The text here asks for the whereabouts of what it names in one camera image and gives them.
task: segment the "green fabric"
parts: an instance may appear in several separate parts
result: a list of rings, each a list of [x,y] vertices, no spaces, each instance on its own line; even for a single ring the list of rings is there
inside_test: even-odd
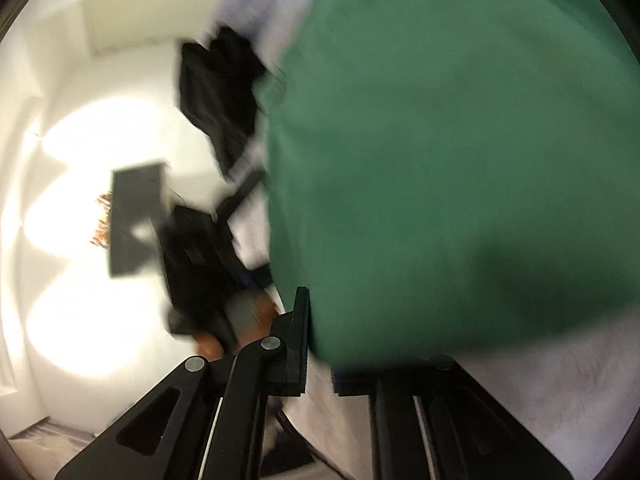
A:
[[[315,0],[269,121],[271,261],[334,367],[637,301],[640,68],[598,0]]]

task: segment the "hand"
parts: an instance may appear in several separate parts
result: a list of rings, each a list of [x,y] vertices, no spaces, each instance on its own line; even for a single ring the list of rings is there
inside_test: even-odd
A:
[[[278,308],[270,296],[263,293],[255,298],[254,314],[257,324],[238,338],[236,353],[249,343],[269,335],[271,321],[278,315]],[[209,361],[222,359],[224,354],[222,346],[214,336],[207,333],[197,333],[193,335],[193,338],[196,340],[196,352],[199,356]]]

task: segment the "beige panel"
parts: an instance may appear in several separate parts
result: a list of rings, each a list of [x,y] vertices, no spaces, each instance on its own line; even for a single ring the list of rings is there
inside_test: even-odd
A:
[[[211,22],[217,0],[86,0],[94,54],[171,38],[197,38]]]

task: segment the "silver screw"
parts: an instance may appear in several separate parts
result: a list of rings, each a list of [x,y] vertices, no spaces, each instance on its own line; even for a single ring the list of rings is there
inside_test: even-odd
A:
[[[204,368],[204,359],[196,356],[189,357],[185,362],[184,367],[190,372],[197,372]]]
[[[277,337],[270,335],[261,341],[260,346],[265,350],[275,350],[280,346],[280,340]]]

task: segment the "wire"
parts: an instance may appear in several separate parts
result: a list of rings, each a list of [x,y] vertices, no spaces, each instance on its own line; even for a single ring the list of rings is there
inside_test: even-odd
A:
[[[331,462],[327,457],[325,457],[322,453],[320,453],[305,437],[303,437],[298,430],[293,426],[289,417],[284,413],[282,409],[279,409],[275,413],[276,420],[282,426],[282,429],[289,433],[289,436],[294,440],[297,440],[300,444],[303,444],[308,450],[309,453],[320,462],[322,462],[325,466],[331,469],[334,473],[336,473],[342,480],[355,480],[354,477],[349,476],[338,469],[338,466]]]

